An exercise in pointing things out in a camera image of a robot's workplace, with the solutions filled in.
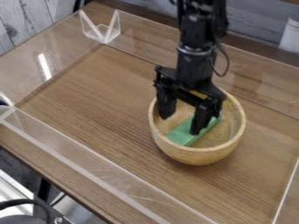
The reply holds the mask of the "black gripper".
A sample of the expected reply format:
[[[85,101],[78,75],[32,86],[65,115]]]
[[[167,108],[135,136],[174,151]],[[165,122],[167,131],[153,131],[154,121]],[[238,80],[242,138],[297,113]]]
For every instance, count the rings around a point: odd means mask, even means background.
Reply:
[[[177,101],[195,107],[191,134],[199,135],[211,117],[221,116],[225,92],[213,83],[218,50],[215,47],[195,52],[178,48],[177,68],[158,66],[154,86],[159,116],[166,120],[175,112]]]

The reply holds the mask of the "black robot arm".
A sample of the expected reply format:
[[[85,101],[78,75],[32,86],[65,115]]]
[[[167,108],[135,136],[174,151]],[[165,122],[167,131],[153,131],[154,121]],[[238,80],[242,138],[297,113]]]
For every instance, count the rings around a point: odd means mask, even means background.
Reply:
[[[221,116],[225,92],[213,83],[215,62],[227,34],[227,0],[170,0],[178,9],[181,39],[177,67],[158,66],[154,86],[159,116],[174,115],[177,102],[195,108],[190,133],[197,135]]]

